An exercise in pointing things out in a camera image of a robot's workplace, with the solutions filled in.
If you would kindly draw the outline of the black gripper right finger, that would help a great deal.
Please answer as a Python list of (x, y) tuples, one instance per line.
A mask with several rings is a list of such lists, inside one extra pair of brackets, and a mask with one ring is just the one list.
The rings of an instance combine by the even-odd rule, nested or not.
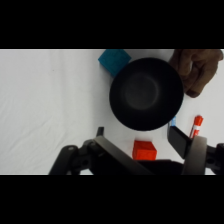
[(169, 128), (168, 142), (184, 160), (183, 175), (204, 175), (206, 168), (224, 175), (224, 143), (209, 146), (205, 137), (189, 138), (176, 126)]

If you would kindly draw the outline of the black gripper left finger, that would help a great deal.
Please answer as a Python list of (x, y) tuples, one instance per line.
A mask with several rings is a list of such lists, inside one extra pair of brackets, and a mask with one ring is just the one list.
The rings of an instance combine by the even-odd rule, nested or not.
[(89, 169), (94, 175), (152, 175), (152, 172), (131, 159), (104, 137), (99, 127), (96, 137), (78, 148), (68, 145), (61, 149), (49, 174), (79, 175)]

